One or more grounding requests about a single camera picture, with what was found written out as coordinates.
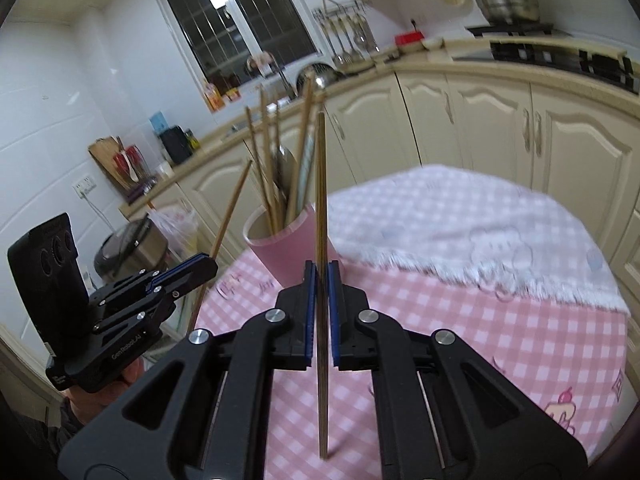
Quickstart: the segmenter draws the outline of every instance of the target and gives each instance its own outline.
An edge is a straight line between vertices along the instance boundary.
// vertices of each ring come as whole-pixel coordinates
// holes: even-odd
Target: sink
[[[278,101],[278,105],[280,106],[280,111],[284,110],[286,107],[288,107],[293,101],[291,101],[288,97],[282,98]],[[276,110],[276,105],[274,103],[271,103],[269,105],[267,105],[267,111],[268,113],[274,113],[274,111]],[[254,112],[251,115],[251,120],[252,123],[258,123],[262,120],[262,113],[261,112]],[[241,130],[244,130],[247,126],[249,125],[248,121],[246,119],[241,119],[239,120],[237,123],[233,124],[230,128],[229,131],[225,134],[225,137],[223,138],[227,138],[229,136],[232,136],[233,134],[238,133]]]

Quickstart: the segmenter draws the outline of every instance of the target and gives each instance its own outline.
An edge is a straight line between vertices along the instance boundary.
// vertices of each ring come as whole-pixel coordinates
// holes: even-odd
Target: white towel
[[[339,254],[514,295],[629,314],[602,252],[551,197],[500,178],[428,166],[329,197]]]

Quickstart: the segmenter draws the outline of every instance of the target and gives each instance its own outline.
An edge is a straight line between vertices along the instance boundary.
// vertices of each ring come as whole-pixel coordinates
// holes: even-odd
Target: metal screw head
[[[363,310],[358,314],[358,319],[363,323],[375,323],[379,318],[375,310]]]
[[[201,345],[209,339],[209,332],[201,328],[194,330],[189,334],[189,342],[194,345]]]
[[[279,308],[272,308],[268,310],[264,317],[267,318],[267,321],[270,323],[277,323],[282,321],[287,317],[287,314],[284,313],[284,310],[280,310]]]
[[[440,330],[436,332],[435,338],[441,345],[450,345],[456,340],[456,335],[449,330]]]

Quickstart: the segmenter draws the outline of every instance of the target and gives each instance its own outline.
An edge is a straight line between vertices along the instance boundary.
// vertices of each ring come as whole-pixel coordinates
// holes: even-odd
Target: pink checkered tablecloth
[[[554,301],[500,300],[479,288],[433,276],[345,262],[348,285],[366,291],[370,307],[406,329],[449,328],[463,337],[537,405],[575,435],[591,455],[622,389],[626,318]],[[198,327],[236,330],[272,308],[280,285],[246,251],[208,294]],[[330,369],[330,460],[318,457],[316,370],[276,371],[266,479],[374,480],[382,477],[369,372]]]

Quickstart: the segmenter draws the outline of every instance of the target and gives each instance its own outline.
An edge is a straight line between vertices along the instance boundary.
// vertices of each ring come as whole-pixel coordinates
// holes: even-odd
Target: person's hand
[[[126,392],[144,372],[142,358],[139,358],[122,371],[122,377],[119,380],[108,384],[96,394],[88,394],[80,386],[72,386],[65,393],[70,401],[71,411],[83,425],[87,425],[104,408]]]

